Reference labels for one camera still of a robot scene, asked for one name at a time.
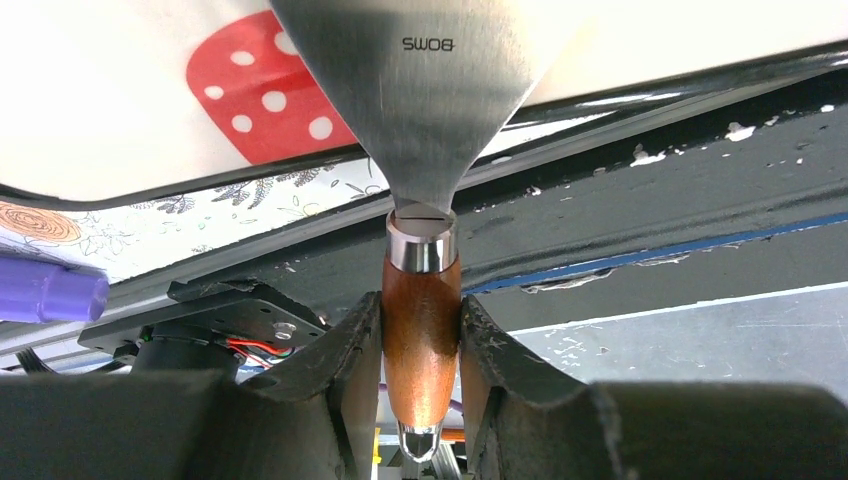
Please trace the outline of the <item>purple cylindrical tool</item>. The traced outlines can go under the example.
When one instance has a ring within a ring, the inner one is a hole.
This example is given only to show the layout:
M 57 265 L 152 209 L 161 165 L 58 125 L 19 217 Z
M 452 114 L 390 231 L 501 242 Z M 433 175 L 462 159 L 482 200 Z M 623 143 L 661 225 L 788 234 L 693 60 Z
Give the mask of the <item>purple cylindrical tool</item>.
M 100 272 L 24 258 L 1 259 L 3 321 L 93 322 L 103 314 L 109 292 L 109 280 Z

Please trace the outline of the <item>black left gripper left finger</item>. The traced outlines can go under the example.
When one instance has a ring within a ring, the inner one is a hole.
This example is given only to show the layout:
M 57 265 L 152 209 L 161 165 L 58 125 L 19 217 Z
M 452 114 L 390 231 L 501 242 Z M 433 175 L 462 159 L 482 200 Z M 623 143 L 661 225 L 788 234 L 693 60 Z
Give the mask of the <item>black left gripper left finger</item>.
M 367 479 L 380 296 L 273 368 L 5 376 L 5 479 Z

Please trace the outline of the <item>floral tablecloth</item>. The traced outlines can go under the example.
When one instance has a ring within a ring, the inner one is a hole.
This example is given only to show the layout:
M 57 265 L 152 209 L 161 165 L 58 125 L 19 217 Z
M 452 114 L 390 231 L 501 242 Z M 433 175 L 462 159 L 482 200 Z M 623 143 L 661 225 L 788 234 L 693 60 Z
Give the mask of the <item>floral tablecloth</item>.
M 363 155 L 99 210 L 1 205 L 1 251 L 104 272 L 113 283 L 231 246 L 388 188 Z

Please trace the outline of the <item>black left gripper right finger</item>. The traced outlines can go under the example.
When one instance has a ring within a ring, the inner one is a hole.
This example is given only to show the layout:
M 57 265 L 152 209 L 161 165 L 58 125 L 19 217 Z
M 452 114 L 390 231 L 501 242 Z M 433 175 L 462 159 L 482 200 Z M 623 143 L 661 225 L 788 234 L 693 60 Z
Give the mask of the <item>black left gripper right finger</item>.
M 797 384 L 583 383 L 461 308 L 460 377 L 477 479 L 843 479 L 847 409 Z

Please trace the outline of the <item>strawberry print rectangular tray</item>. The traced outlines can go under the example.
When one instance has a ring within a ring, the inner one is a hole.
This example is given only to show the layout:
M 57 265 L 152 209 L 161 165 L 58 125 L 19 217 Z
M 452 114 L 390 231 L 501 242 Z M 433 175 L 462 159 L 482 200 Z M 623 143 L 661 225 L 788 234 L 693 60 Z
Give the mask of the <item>strawberry print rectangular tray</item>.
M 843 41 L 843 1 L 556 1 L 532 105 Z M 351 144 L 265 1 L 5 1 L 1 193 L 127 203 Z

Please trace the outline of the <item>metal scraper wooden handle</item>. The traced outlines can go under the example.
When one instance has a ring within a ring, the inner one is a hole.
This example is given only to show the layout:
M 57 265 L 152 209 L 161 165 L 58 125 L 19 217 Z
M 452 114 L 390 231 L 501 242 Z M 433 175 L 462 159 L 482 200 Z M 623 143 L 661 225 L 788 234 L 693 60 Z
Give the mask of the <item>metal scraper wooden handle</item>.
M 454 195 L 582 17 L 567 1 L 276 1 L 272 8 L 388 183 L 385 380 L 404 455 L 428 461 L 441 440 L 460 342 Z

